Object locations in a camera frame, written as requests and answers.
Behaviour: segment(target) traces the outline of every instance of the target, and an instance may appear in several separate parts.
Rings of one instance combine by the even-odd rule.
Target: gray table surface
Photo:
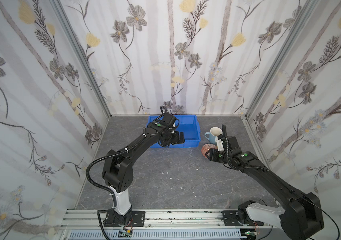
[[[142,133],[148,117],[111,117],[101,140],[97,158],[111,149],[117,151]],[[149,148],[133,166],[134,179],[129,187],[133,209],[224,209],[237,208],[247,200],[263,199],[276,206],[260,184],[240,171],[208,161],[201,154],[208,143],[203,136],[211,127],[227,126],[229,136],[236,136],[243,151],[254,152],[240,117],[198,117],[201,142],[195,148]],[[104,184],[104,163],[91,169],[91,177]],[[108,209],[112,198],[105,190],[85,183],[77,209]]]

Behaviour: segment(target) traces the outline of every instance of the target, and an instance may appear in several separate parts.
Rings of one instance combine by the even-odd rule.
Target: blue container
[[[158,116],[149,116],[148,124],[156,119]],[[175,115],[180,120],[180,124],[176,131],[184,132],[185,143],[170,145],[169,147],[197,147],[201,141],[200,124],[197,122],[196,115]],[[151,148],[161,147],[157,143],[153,144]]]

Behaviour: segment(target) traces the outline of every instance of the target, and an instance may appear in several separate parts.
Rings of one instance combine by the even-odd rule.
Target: mug
[[[219,127],[212,127],[210,132],[204,134],[205,138],[209,140],[210,143],[216,144],[217,136],[222,134],[222,130]]]

